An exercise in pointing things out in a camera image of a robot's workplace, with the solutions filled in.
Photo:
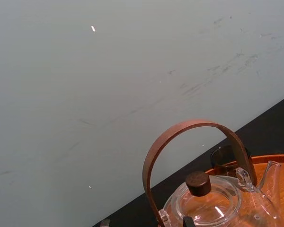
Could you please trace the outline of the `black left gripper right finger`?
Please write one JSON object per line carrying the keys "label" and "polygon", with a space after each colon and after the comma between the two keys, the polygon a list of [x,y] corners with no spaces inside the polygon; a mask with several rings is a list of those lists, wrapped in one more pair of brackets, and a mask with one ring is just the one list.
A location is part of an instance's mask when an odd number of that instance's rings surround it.
{"label": "black left gripper right finger", "polygon": [[195,227],[194,221],[189,216],[183,217],[183,227]]}

